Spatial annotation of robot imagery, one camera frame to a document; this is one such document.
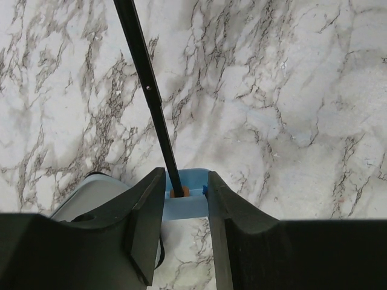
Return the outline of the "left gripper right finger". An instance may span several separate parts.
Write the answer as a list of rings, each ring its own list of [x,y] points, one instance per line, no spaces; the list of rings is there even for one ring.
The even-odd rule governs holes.
[[[386,288],[386,221],[280,221],[208,180],[218,289]]]

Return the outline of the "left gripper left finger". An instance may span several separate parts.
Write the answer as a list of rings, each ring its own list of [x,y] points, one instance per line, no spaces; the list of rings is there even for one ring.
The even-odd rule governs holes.
[[[1,214],[2,289],[146,289],[166,189],[157,167],[131,189],[68,221]]]

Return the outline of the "black umbrella sleeve case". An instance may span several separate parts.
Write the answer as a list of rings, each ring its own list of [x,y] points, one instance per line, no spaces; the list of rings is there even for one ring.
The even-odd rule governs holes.
[[[129,190],[130,185],[102,172],[91,172],[55,209],[50,218],[71,222]]]

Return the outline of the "blue umbrella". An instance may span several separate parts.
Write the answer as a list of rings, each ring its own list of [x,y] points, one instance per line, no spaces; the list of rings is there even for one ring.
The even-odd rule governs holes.
[[[208,217],[207,169],[178,170],[161,105],[154,70],[134,1],[115,1],[115,8],[151,113],[167,168],[164,221]]]

